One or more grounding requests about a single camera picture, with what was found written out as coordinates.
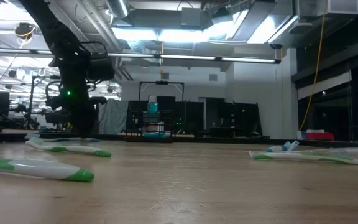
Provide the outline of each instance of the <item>wooden table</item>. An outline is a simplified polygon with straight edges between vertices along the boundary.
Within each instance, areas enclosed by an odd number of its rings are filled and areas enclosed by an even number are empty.
[[[267,147],[257,145],[96,145],[112,158],[0,144],[0,157],[95,173],[92,183],[0,174],[0,223],[358,223],[358,166],[250,160]]]

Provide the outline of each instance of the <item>toothbrush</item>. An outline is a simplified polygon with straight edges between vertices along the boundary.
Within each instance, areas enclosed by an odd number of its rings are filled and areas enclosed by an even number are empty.
[[[32,137],[25,142],[26,145],[35,149],[41,149],[51,152],[80,152],[85,154],[91,154],[94,156],[111,157],[111,153],[96,147],[88,146],[45,146],[44,141],[40,138]]]
[[[0,171],[57,180],[91,182],[93,173],[61,162],[37,159],[0,159]]]
[[[32,137],[39,138],[39,134],[28,133],[24,139],[29,140]],[[70,137],[70,138],[51,138],[51,139],[42,139],[45,142],[62,142],[62,141],[88,141],[88,142],[100,142],[99,139],[94,138],[80,138],[80,137]]]
[[[278,152],[278,151],[294,151],[297,147],[299,146],[299,142],[298,141],[294,141],[293,143],[290,142],[286,142],[284,145],[282,146],[272,146],[270,148],[268,148],[266,151],[267,152]]]
[[[305,161],[331,161],[341,164],[358,165],[358,159],[342,156],[322,156],[299,152],[249,152],[251,159],[299,159]]]

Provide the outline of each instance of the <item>yellow cable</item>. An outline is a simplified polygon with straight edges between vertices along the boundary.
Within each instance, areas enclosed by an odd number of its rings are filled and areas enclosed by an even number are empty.
[[[321,46],[323,46],[324,22],[325,22],[325,19],[326,19],[327,6],[328,6],[328,0],[326,0],[326,7],[325,7],[325,10],[324,10],[323,21],[321,22],[320,45],[318,47],[316,74],[314,75],[314,82],[313,82],[313,87],[311,89],[311,94],[310,94],[310,97],[309,97],[308,107],[306,109],[305,117],[303,118],[302,125],[300,126],[299,131],[302,130],[303,126],[305,125],[306,118],[308,117],[310,104],[311,104],[311,99],[312,99],[313,93],[314,93],[314,86],[316,85],[316,81],[317,81],[318,68],[320,66]]]

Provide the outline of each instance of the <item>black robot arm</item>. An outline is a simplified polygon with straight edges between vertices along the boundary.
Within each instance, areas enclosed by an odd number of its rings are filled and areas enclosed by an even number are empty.
[[[54,106],[62,106],[71,113],[71,123],[81,136],[92,130],[97,117],[89,99],[87,80],[114,78],[112,62],[103,53],[91,53],[75,34],[61,23],[44,0],[21,0],[33,17],[54,55],[50,66],[58,67],[61,76],[60,95],[53,98]]]

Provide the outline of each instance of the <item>fluorescent light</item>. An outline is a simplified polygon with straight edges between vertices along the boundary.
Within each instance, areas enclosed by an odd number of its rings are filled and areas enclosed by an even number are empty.
[[[30,50],[25,50],[25,49],[0,49],[0,53],[29,54]]]
[[[287,24],[285,24],[285,26],[283,26],[276,34],[273,35],[273,37],[271,37],[267,42],[271,43],[273,42],[275,39],[277,39],[277,37],[279,37],[280,35],[282,35],[284,33],[284,31],[286,31],[296,20],[298,19],[298,16],[294,16],[289,22],[287,22]]]
[[[259,59],[259,58],[234,58],[234,57],[222,57],[224,62],[252,62],[252,63],[275,63],[274,59]]]
[[[126,41],[157,40],[157,35],[151,29],[112,28],[112,31],[118,39]]]
[[[200,30],[163,30],[158,39],[165,42],[198,43],[207,41],[208,37]]]
[[[247,14],[248,14],[248,9],[246,9],[242,12],[237,12],[233,15],[233,20],[235,22],[234,22],[233,26],[231,27],[231,29],[229,30],[229,32],[227,32],[226,38],[225,38],[226,40],[234,37],[237,30],[239,30],[239,28],[242,24],[242,21],[244,21],[244,19],[246,18]]]
[[[254,34],[249,38],[249,44],[263,44],[274,34],[275,24],[272,16],[266,19],[258,26]]]
[[[215,57],[209,57],[209,56],[193,56],[193,55],[161,55],[161,58],[195,59],[195,60],[215,60]]]
[[[108,53],[110,57],[154,58],[152,54]]]
[[[50,50],[37,50],[38,54],[52,54],[52,52]]]

